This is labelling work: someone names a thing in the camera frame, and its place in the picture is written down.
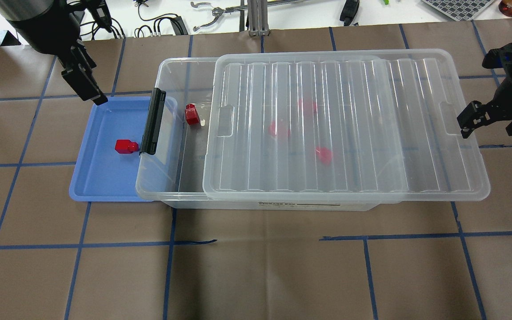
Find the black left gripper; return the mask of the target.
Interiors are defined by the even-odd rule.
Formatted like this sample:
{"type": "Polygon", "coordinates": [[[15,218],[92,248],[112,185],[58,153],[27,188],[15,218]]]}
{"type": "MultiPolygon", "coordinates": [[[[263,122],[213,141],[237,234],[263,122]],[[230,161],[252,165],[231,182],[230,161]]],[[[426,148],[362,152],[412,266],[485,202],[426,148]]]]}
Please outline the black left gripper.
{"type": "Polygon", "coordinates": [[[93,76],[97,66],[80,39],[80,24],[66,4],[12,4],[10,24],[37,52],[57,56],[61,76],[81,100],[108,102],[93,76]]]}

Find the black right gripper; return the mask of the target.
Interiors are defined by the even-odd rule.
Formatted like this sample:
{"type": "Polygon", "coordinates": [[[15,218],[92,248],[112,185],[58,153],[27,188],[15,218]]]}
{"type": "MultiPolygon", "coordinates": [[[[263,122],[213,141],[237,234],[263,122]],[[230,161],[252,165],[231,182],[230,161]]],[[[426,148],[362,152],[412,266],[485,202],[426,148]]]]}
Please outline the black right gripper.
{"type": "Polygon", "coordinates": [[[490,125],[490,119],[492,122],[508,121],[505,130],[508,136],[512,136],[512,43],[490,49],[482,61],[482,67],[503,68],[505,78],[490,103],[473,100],[457,116],[461,136],[468,139],[476,129],[490,125]]]}

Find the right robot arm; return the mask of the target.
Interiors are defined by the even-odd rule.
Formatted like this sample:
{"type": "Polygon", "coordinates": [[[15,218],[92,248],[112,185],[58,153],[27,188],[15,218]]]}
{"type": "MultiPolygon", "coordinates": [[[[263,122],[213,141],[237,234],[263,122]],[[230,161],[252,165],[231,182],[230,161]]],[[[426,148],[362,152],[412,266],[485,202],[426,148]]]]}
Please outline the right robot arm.
{"type": "Polygon", "coordinates": [[[462,138],[467,139],[476,129],[500,121],[508,122],[505,130],[508,136],[512,136],[512,43],[490,49],[482,61],[482,67],[502,68],[505,78],[489,103],[473,100],[457,116],[462,138]]]}

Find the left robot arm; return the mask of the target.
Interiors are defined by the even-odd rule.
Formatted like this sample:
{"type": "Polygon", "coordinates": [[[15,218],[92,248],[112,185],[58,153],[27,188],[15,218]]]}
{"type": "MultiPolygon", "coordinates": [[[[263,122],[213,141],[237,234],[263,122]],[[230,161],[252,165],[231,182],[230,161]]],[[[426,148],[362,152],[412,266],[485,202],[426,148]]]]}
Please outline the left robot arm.
{"type": "Polygon", "coordinates": [[[35,51],[57,58],[61,75],[81,100],[96,105],[108,98],[93,77],[96,63],[81,40],[78,12],[88,11],[98,27],[112,28],[112,16],[104,0],[0,0],[0,14],[35,51]]]}

